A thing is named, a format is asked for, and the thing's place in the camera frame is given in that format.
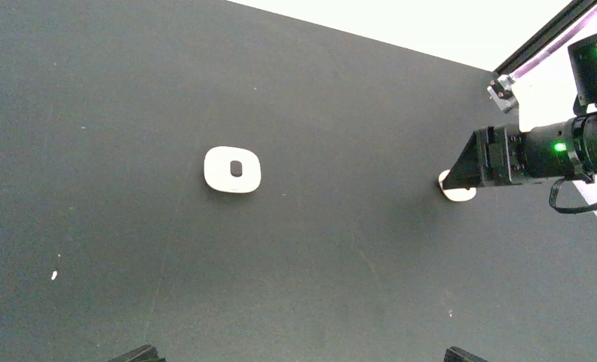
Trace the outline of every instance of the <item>black cable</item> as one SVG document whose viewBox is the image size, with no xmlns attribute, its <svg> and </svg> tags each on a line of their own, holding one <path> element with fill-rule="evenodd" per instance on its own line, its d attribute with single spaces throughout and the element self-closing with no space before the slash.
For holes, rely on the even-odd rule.
<svg viewBox="0 0 597 362">
<path fill-rule="evenodd" d="M 565 181 L 567 181 L 567 180 L 559 179 L 552 185 L 552 191 L 550 192 L 550 206 L 552 207 L 552 209 L 558 211 L 559 213 L 568 213 L 568 214 L 588 213 L 590 211 L 597 210 L 597 202 L 595 204 L 591 204 L 589 206 L 584 206 L 584 207 L 557 207 L 556 199 L 557 199 L 558 193 L 560 191 L 560 186 L 562 186 L 562 183 Z"/>
</svg>

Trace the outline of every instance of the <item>black tabletop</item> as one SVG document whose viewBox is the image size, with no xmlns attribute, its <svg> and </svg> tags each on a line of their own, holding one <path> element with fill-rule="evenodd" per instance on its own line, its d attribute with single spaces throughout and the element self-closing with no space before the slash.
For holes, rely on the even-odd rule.
<svg viewBox="0 0 597 362">
<path fill-rule="evenodd" d="M 0 360 L 597 360 L 597 219 L 436 186 L 517 121 L 490 78 L 228 2 L 1 1 Z"/>
</svg>

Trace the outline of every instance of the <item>dark gray table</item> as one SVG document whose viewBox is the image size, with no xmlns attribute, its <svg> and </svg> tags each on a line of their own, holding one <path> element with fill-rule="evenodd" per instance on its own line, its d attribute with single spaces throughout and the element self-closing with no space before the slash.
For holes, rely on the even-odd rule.
<svg viewBox="0 0 597 362">
<path fill-rule="evenodd" d="M 0 1 L 0 360 L 597 360 L 597 219 L 435 185 L 516 121 L 490 77 L 227 2 Z M 207 187 L 214 146 L 259 189 Z"/>
</svg>

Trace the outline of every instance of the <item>white object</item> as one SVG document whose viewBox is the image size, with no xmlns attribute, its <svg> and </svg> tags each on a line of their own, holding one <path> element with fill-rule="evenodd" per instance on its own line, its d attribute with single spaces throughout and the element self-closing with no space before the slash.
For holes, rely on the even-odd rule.
<svg viewBox="0 0 597 362">
<path fill-rule="evenodd" d="M 241 163 L 241 176 L 232 176 L 232 161 Z M 216 191 L 244 194 L 256 190 L 261 184 L 259 158 L 246 149 L 221 146 L 209 150 L 205 155 L 203 172 L 207 185 Z"/>
<path fill-rule="evenodd" d="M 469 201 L 469 200 L 473 199 L 474 196 L 476 196 L 476 188 L 475 187 L 473 187 L 471 189 L 445 190 L 442 187 L 442 181 L 447 177 L 448 174 L 449 174 L 449 170 L 445 170 L 439 175 L 440 189 L 442 190 L 442 193 L 445 195 L 446 198 L 448 198 L 451 201 L 455 201 L 455 202 L 463 202 L 463 201 Z"/>
</svg>

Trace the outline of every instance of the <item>white rounded square object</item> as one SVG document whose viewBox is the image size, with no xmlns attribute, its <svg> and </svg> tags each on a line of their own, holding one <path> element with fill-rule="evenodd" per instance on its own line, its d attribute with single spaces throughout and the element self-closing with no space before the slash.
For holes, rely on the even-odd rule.
<svg viewBox="0 0 597 362">
<path fill-rule="evenodd" d="M 242 165 L 241 176 L 232 176 L 231 162 Z M 205 182 L 221 192 L 244 194 L 256 190 L 261 184 L 261 163 L 256 155 L 236 147 L 215 147 L 207 152 L 204 162 Z"/>
</svg>

